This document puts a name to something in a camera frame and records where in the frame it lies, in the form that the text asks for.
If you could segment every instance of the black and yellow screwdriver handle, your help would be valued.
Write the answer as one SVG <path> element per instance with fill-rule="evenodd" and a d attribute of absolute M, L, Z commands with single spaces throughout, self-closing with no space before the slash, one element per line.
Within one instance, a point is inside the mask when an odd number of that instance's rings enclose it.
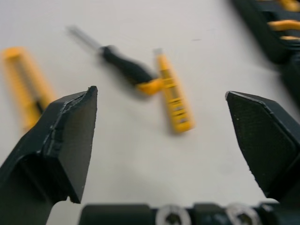
<path fill-rule="evenodd" d="M 100 45 L 76 26 L 70 26 L 68 30 L 91 48 L 100 52 L 100 56 L 106 62 L 114 65 L 139 91 L 153 95 L 162 89 L 161 79 L 152 77 L 137 62 L 118 56 L 112 46 Z"/>
<path fill-rule="evenodd" d="M 153 95 L 161 90 L 161 79 L 153 78 L 138 63 L 118 56 L 112 46 L 101 47 L 100 54 L 106 62 L 114 65 L 139 91 Z"/>

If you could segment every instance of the screwdriver shaft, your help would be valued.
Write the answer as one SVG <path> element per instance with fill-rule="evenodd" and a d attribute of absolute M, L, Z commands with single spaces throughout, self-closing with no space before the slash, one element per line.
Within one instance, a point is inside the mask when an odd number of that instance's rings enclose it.
<path fill-rule="evenodd" d="M 93 48 L 95 51 L 98 51 L 101 46 L 97 41 L 92 39 L 90 36 L 85 34 L 82 30 L 80 30 L 76 26 L 70 26 L 67 28 L 73 35 L 80 38 L 82 41 L 84 41 L 88 46 Z"/>

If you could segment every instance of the black rubber grip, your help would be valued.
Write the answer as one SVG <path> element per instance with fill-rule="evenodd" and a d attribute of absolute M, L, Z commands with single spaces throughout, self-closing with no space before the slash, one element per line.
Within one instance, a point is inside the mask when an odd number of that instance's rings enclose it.
<path fill-rule="evenodd" d="M 102 47 L 101 50 L 104 60 L 118 68 L 132 84 L 148 83 L 153 80 L 153 77 L 136 62 L 117 56 L 111 46 Z"/>

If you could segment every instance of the white surface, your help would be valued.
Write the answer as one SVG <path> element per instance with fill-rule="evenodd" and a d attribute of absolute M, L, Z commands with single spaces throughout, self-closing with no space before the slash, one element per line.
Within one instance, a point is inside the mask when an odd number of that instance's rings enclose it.
<path fill-rule="evenodd" d="M 66 33 L 70 24 L 104 45 L 116 45 L 153 72 L 152 50 L 162 47 L 182 81 L 196 128 L 170 135 L 161 95 L 136 98 L 110 67 Z M 265 200 L 239 150 L 225 92 L 270 98 L 296 120 L 300 116 L 227 0 L 3 0 L 0 28 L 0 49 L 25 46 L 58 97 L 91 85 L 99 90 L 82 205 L 56 204 L 48 225 L 77 224 L 87 203 Z M 0 81 L 2 163 L 22 131 L 3 76 Z"/>

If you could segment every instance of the yellow utility knife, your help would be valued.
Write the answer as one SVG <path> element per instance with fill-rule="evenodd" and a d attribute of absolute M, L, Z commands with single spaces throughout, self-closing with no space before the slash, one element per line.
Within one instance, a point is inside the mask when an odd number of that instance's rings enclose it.
<path fill-rule="evenodd" d="M 176 133 L 182 133 L 194 127 L 195 122 L 183 95 L 182 88 L 171 68 L 166 56 L 161 50 L 157 51 L 157 62 L 160 77 L 163 81 L 162 91 L 165 96 L 168 114 Z"/>
<path fill-rule="evenodd" d="M 2 60 L 5 78 L 18 104 L 24 132 L 27 132 L 55 100 L 54 94 L 24 48 L 5 49 Z"/>

